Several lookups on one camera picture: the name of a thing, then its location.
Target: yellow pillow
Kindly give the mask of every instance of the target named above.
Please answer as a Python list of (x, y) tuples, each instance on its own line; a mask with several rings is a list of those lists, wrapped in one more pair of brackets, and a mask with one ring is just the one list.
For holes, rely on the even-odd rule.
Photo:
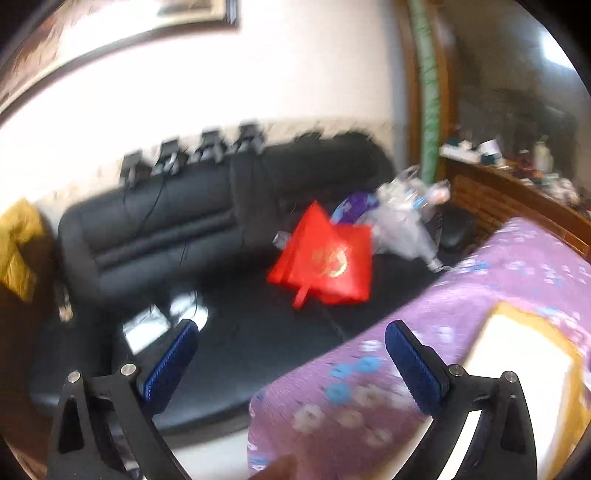
[(18, 247), (44, 234), (39, 212), (25, 199), (0, 217), (0, 283), (26, 302), (33, 299), (37, 276), (23, 260)]

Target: framed painting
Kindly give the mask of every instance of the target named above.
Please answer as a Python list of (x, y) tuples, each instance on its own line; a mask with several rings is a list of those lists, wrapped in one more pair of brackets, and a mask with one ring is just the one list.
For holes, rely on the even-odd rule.
[(58, 72), (172, 30), (232, 27), (238, 0), (48, 0), (0, 56), (0, 121)]

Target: wooden bed frame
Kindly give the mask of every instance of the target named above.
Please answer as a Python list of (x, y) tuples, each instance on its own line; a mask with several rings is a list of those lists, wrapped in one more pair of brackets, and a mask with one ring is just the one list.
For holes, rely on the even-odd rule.
[(494, 167), (440, 158), (439, 176), (452, 184), (452, 203), (477, 217), (478, 240), (508, 219), (533, 220), (591, 261), (591, 221)]

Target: red bag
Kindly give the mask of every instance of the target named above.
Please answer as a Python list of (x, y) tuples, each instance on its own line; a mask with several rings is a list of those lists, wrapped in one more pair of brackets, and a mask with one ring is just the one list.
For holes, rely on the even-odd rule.
[(297, 289), (295, 308), (309, 294), (326, 304), (359, 303), (369, 300), (371, 261), (370, 227), (333, 225), (314, 202), (267, 280)]

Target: plastic bag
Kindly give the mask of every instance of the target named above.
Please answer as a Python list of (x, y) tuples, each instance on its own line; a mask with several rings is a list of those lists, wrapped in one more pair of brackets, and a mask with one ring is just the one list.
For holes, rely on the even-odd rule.
[(392, 182), (381, 185), (376, 196), (382, 205), (408, 205), (414, 208), (420, 212), (421, 220), (426, 223), (435, 215), (436, 207), (450, 199), (450, 183), (443, 180), (427, 187), (417, 174), (417, 166), (407, 168)]
[(335, 225), (340, 223), (354, 225), (365, 212), (376, 208), (378, 205), (378, 199), (374, 194), (354, 192), (335, 209), (330, 221)]
[(407, 260), (421, 257), (430, 270), (443, 269), (437, 247), (415, 209), (405, 204), (380, 205), (367, 212), (363, 222), (372, 227), (374, 253), (390, 252)]
[(279, 250), (285, 250), (290, 238), (291, 233), (279, 231), (273, 239), (273, 245), (275, 245)]

